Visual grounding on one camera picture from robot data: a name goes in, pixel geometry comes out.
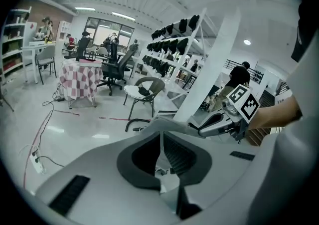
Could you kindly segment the white metal shelving rack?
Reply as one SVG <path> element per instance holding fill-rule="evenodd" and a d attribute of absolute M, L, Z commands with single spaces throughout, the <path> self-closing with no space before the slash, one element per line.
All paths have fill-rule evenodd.
<path fill-rule="evenodd" d="M 145 45 L 136 61 L 138 73 L 142 76 L 151 76 L 163 80 L 165 83 L 164 92 L 172 99 L 186 95 L 189 92 L 188 89 L 198 77 L 199 70 L 203 68 L 213 41 L 218 34 L 218 28 L 209 18 L 207 8 L 203 8 L 200 13 L 195 14 L 200 15 L 197 28 L 190 37 L 190 43 L 186 48 L 185 54 L 179 58 L 178 63 L 172 63 L 175 69 L 171 75 L 167 74 L 165 77 L 160 77 L 150 66 L 142 62 L 143 56 L 149 54 L 146 47 L 152 40 Z"/>

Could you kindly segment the white slanted pillar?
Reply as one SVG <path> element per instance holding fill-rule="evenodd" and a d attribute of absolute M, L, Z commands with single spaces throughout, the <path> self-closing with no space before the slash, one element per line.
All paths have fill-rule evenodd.
<path fill-rule="evenodd" d="M 217 38 L 208 53 L 200 74 L 190 89 L 184 102 L 174 116 L 178 122 L 186 122 L 200 107 L 203 100 L 211 90 L 223 65 L 230 54 L 241 21 L 240 8 L 226 14 L 217 35 Z"/>

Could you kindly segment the black tripod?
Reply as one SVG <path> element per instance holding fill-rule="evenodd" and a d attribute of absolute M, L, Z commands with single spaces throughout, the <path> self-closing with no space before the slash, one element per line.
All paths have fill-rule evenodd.
<path fill-rule="evenodd" d="M 2 76 L 2 71 L 0 70 L 0 107 L 3 107 L 3 104 L 6 104 L 9 109 L 14 112 L 13 107 L 10 105 L 10 103 L 8 102 L 7 98 L 6 98 L 6 94 L 7 94 L 7 90 L 2 90 L 2 86 L 3 86 L 3 80 L 1 79 Z"/>

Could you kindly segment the large black-framed window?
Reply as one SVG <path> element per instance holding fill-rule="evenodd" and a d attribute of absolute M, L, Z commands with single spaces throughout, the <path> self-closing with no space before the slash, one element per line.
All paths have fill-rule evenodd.
<path fill-rule="evenodd" d="M 104 45 L 107 39 L 118 41 L 118 52 L 125 53 L 131 41 L 134 29 L 108 20 L 88 17 L 85 31 L 89 33 L 94 46 Z"/>

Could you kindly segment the round table with checkered cloth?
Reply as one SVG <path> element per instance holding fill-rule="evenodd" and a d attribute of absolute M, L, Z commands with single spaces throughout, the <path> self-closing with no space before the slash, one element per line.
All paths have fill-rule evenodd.
<path fill-rule="evenodd" d="M 69 109 L 72 109 L 75 102 L 81 99 L 88 100 L 93 107 L 96 107 L 97 85 L 102 78 L 101 68 L 81 67 L 79 61 L 75 59 L 64 60 L 58 73 L 58 79 L 62 86 L 63 97 L 68 101 Z"/>

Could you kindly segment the pink flat box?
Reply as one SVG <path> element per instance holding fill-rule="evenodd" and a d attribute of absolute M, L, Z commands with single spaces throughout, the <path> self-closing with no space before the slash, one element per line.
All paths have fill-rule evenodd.
<path fill-rule="evenodd" d="M 101 68 L 102 67 L 102 61 L 100 61 L 100 60 L 79 59 L 79 66 L 81 66 L 81 67 Z"/>

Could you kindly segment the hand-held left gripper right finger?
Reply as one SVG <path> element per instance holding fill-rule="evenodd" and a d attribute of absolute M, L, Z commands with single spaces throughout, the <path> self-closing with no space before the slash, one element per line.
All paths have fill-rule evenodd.
<path fill-rule="evenodd" d="M 212 166 L 212 157 L 206 150 L 171 132 L 163 133 L 163 147 L 182 187 L 199 184 Z"/>

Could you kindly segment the grey wicker chair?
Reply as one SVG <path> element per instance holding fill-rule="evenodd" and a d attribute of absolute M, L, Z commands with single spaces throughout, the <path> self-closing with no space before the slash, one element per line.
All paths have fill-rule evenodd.
<path fill-rule="evenodd" d="M 124 86 L 124 91 L 126 93 L 125 100 L 123 105 L 126 104 L 127 98 L 133 98 L 133 103 L 131 106 L 131 110 L 129 113 L 128 120 L 131 119 L 132 112 L 134 106 L 138 102 L 150 103 L 152 107 L 152 117 L 155 114 L 154 102 L 156 96 L 161 92 L 164 91 L 165 83 L 156 77 L 143 77 L 137 80 L 134 85 L 126 85 Z"/>

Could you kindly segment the white shelf with boxes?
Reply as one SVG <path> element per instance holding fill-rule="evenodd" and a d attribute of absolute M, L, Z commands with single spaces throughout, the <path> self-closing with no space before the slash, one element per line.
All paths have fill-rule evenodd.
<path fill-rule="evenodd" d="M 8 12 L 0 32 L 0 81 L 13 70 L 23 67 L 22 48 L 32 7 L 14 8 Z"/>

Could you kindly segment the white table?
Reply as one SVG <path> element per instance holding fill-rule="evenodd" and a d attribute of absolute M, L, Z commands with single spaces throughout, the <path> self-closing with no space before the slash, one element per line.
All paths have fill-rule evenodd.
<path fill-rule="evenodd" d="M 36 76 L 36 59 L 35 59 L 36 54 L 35 54 L 35 52 L 37 50 L 40 50 L 40 49 L 46 49 L 49 46 L 56 46 L 56 42 L 49 43 L 49 44 L 41 44 L 41 45 L 36 45 L 36 46 L 26 46 L 26 47 L 21 48 L 21 50 L 22 50 L 22 65 L 23 65 L 26 81 L 28 81 L 28 77 L 26 75 L 25 62 L 27 60 L 31 61 L 34 82 L 37 84 L 38 78 Z"/>

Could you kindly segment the rows of black devices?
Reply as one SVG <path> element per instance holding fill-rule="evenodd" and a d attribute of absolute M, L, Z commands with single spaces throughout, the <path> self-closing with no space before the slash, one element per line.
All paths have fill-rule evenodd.
<path fill-rule="evenodd" d="M 175 69 L 172 63 L 178 63 L 179 58 L 185 54 L 199 19 L 200 15 L 195 14 L 155 30 L 151 34 L 152 41 L 146 47 L 149 54 L 143 56 L 142 62 L 160 77 L 171 75 Z"/>

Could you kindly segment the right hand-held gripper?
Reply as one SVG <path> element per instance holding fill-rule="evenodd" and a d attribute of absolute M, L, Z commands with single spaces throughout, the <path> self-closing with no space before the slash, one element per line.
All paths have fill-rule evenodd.
<path fill-rule="evenodd" d="M 240 141 L 259 107 L 260 103 L 252 91 L 239 84 L 222 101 L 221 108 L 203 120 L 198 133 L 202 137 L 230 134 Z"/>

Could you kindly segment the grey plastic chair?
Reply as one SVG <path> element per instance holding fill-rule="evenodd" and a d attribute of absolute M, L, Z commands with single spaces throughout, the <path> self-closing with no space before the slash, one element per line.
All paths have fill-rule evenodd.
<path fill-rule="evenodd" d="M 49 74 L 54 71 L 55 77 L 57 77 L 55 67 L 55 45 L 46 47 L 41 53 L 36 55 L 36 63 L 39 70 L 40 80 L 42 85 L 44 84 L 41 70 L 49 66 Z"/>

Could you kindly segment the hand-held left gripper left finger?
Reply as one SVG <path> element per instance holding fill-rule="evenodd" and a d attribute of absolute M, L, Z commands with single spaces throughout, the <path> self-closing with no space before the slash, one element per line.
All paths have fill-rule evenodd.
<path fill-rule="evenodd" d="M 155 177 L 156 163 L 160 156 L 160 133 L 155 132 L 128 147 L 117 158 L 117 168 L 122 177 L 139 189 L 161 189 Z"/>

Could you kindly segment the wooden staircase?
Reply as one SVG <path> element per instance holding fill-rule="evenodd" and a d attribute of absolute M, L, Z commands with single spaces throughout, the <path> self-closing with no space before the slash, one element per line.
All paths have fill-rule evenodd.
<path fill-rule="evenodd" d="M 270 107 L 275 104 L 275 97 L 267 90 L 264 90 L 259 99 L 260 107 Z M 257 128 L 246 132 L 246 140 L 252 146 L 260 146 L 264 137 L 271 133 L 271 128 Z"/>

